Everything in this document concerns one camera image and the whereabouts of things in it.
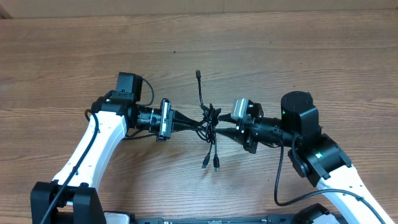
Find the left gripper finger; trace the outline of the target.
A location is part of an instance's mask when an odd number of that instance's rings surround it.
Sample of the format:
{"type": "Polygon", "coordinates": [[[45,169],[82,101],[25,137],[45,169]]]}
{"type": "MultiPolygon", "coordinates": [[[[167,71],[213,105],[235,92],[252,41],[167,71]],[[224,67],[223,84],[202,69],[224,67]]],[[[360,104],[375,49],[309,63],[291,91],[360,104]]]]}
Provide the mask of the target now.
{"type": "Polygon", "coordinates": [[[204,129],[205,127],[201,123],[179,123],[179,122],[173,122],[172,124],[172,129],[174,131],[186,131],[186,130],[191,130],[191,131],[199,131],[204,129]]]}
{"type": "Polygon", "coordinates": [[[183,124],[203,124],[203,121],[195,121],[194,119],[190,119],[177,110],[174,110],[173,122],[183,124]]]}

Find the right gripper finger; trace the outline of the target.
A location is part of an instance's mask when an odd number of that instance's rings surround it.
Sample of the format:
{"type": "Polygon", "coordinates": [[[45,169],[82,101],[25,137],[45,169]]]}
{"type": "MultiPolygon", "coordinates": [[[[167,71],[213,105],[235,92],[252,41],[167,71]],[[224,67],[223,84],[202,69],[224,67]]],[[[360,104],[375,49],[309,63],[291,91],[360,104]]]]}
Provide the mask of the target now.
{"type": "Polygon", "coordinates": [[[241,119],[240,118],[234,119],[231,116],[231,113],[228,113],[228,114],[219,115],[218,121],[227,122],[227,123],[239,123],[241,121],[241,119]]]}
{"type": "Polygon", "coordinates": [[[236,128],[216,128],[215,131],[217,134],[226,136],[242,145],[246,142],[245,130],[240,130],[236,128]]]}

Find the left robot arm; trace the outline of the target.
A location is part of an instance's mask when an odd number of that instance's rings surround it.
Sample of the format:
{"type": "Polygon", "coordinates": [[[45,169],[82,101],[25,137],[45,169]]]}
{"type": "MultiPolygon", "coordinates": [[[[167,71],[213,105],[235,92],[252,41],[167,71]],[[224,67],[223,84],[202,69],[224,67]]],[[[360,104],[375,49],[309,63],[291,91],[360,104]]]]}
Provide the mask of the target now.
{"type": "Polygon", "coordinates": [[[158,141],[174,131],[197,130],[202,122],[171,108],[164,98],[159,109],[141,105],[144,78],[121,72],[116,88],[99,97],[85,111],[86,132],[71,158],[51,182],[37,182],[30,193],[33,223],[135,223],[126,212],[105,212],[98,189],[116,148],[148,131],[158,141]]]}

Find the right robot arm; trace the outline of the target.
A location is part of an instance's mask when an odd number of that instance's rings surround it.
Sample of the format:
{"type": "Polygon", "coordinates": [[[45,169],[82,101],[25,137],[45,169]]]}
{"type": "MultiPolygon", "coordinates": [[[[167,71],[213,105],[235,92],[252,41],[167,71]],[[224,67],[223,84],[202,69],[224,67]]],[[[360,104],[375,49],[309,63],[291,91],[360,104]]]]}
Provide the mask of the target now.
{"type": "Polygon", "coordinates": [[[308,179],[316,191],[276,204],[283,207],[324,195],[347,223],[392,223],[391,217],[366,188],[348,155],[322,132],[311,94],[291,91],[281,98],[280,107],[280,118],[267,118],[259,103],[239,99],[231,113],[218,118],[235,124],[235,128],[217,130],[251,154],[256,153],[259,143],[281,149],[289,147],[287,154],[293,168],[299,176],[308,179]]]}

